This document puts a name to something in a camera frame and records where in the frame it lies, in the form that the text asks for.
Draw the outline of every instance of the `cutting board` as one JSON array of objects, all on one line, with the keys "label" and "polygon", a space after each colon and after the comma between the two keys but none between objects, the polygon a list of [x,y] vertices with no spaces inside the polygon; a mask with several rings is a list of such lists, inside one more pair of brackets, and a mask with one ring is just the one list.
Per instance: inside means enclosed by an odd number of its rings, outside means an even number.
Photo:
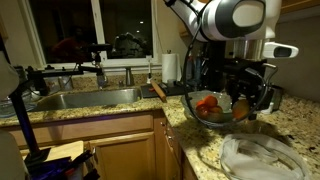
[{"label": "cutting board", "polygon": [[[141,94],[143,98],[155,98],[158,97],[158,94],[155,91],[150,91],[149,89],[152,88],[151,84],[147,84],[144,86],[141,86]],[[166,89],[161,88],[163,92],[166,94],[166,96],[178,96],[183,95],[184,90],[182,86],[175,86],[175,87],[168,87]]]}]

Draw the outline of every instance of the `red tomato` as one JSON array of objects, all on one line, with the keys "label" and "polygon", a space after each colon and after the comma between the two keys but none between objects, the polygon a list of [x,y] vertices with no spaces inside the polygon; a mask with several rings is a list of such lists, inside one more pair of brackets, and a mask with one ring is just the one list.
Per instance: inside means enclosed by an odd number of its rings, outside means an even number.
[{"label": "red tomato", "polygon": [[214,107],[218,105],[218,100],[216,97],[212,96],[212,95],[208,95],[204,98],[204,102],[207,106],[209,107]]},{"label": "red tomato", "polygon": [[197,109],[198,107],[200,107],[200,106],[203,106],[203,105],[205,105],[204,100],[198,101],[198,102],[197,102],[197,105],[196,105],[196,109]]},{"label": "red tomato", "polygon": [[209,116],[209,110],[206,105],[198,106],[196,109],[197,116],[201,119],[207,119]]}]

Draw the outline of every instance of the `drawer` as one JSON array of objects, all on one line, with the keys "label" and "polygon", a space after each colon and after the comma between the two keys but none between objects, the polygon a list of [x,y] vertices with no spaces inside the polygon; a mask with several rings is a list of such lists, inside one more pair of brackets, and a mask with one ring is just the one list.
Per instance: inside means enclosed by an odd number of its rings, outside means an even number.
[{"label": "drawer", "polygon": [[[32,125],[40,145],[90,140],[153,130],[152,112],[118,114],[94,118],[74,119]],[[15,137],[18,146],[26,142],[19,126],[2,128]]]}]

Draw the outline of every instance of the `tomato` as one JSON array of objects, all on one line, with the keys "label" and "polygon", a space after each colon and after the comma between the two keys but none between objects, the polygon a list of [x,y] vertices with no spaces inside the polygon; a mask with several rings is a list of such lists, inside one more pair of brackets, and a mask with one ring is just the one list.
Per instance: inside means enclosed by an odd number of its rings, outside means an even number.
[{"label": "tomato", "polygon": [[236,119],[242,118],[250,111],[249,102],[246,99],[240,99],[232,107],[232,115]]},{"label": "tomato", "polygon": [[209,116],[209,110],[206,105],[201,105],[196,108],[197,116],[201,119],[207,119]]},{"label": "tomato", "polygon": [[200,106],[203,106],[203,105],[205,105],[204,100],[198,101],[198,102],[197,102],[197,105],[196,105],[196,109],[197,109],[198,107],[200,107]]},{"label": "tomato", "polygon": [[211,108],[209,108],[209,111],[211,113],[222,113],[223,112],[223,110],[220,106],[211,107]]},{"label": "tomato", "polygon": [[207,106],[209,107],[214,107],[218,105],[218,100],[216,97],[212,96],[212,95],[208,95],[204,98],[204,102]]}]

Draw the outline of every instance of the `paper towel roll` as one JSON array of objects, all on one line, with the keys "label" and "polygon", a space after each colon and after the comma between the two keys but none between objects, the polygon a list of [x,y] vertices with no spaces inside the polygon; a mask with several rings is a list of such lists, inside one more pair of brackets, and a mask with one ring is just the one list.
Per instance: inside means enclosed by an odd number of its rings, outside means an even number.
[{"label": "paper towel roll", "polygon": [[168,79],[180,80],[180,62],[177,54],[162,54],[162,82],[167,83]]}]

